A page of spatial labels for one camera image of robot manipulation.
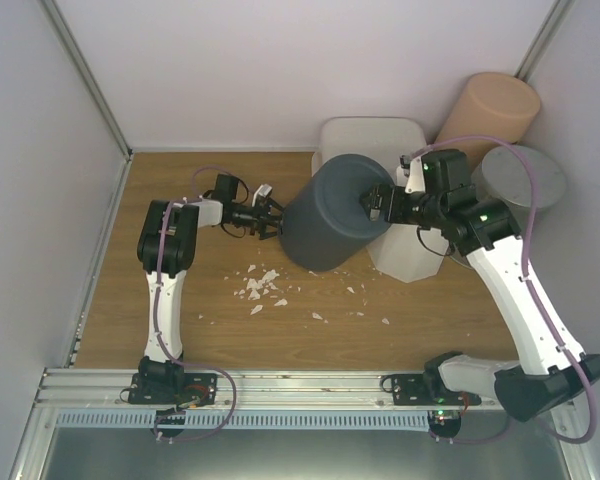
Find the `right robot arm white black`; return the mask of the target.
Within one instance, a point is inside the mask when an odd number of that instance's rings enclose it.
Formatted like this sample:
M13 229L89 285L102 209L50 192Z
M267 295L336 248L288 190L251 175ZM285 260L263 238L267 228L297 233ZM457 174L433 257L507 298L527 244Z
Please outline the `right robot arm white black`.
M360 197L371 220L437 229L493 297L518 354L515 362L460 352L425 364L423 393L444 405L458 392L497 400L526 422L579 395L596 410L600 355L588 354L552 306L529 260L529 242L501 200L478 198L462 152L439 150L404 163L403 186L376 183Z

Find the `white octagonal bin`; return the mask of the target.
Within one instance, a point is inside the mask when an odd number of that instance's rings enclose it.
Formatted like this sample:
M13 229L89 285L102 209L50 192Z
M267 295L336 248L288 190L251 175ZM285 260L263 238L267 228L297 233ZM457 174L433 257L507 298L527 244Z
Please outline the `white octagonal bin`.
M441 267L448 241L437 229L422 230L415 225L392 224L367 247L373 266L382 274L404 283L435 276Z

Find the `white plastic basin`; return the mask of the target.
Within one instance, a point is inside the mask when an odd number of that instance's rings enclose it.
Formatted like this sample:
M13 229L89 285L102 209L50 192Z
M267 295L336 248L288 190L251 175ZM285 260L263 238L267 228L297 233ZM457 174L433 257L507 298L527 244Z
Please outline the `white plastic basin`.
M359 154L381 165L393 178L402 155L426 146L422 128L413 120L394 117L337 117L324 123L311 174L342 154Z

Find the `dark grey bin white liner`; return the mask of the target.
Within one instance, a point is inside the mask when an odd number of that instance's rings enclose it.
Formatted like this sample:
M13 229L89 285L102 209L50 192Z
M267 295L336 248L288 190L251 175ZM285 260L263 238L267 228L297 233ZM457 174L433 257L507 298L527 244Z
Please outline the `dark grey bin white liner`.
M359 154L328 160L285 207L278 234L285 255L306 270L329 271L383 235L390 224L370 220L360 203L376 184L393 184L376 161Z

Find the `salmon pink plastic bin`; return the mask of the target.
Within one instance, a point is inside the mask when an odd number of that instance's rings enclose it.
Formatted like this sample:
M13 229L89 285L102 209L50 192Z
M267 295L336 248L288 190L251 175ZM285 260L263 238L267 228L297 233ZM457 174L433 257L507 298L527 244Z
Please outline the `salmon pink plastic bin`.
M478 73L468 79L436 141L455 138L450 146L463 151L474 170L497 146L494 137L518 142L540 109L539 95L525 82L504 73Z

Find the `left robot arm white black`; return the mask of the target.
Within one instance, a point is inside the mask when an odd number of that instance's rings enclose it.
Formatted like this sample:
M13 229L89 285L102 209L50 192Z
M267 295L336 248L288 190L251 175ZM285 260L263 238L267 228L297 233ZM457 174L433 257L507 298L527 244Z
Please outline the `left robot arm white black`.
M277 235L284 208L272 198L268 184L248 189L246 183L220 172L214 188L193 199L153 200L140 233L137 258L149 289L149 333L128 393L135 404L190 402L211 393L185 373L181 339L181 303L187 271L195 258L198 230L241 228L261 240Z

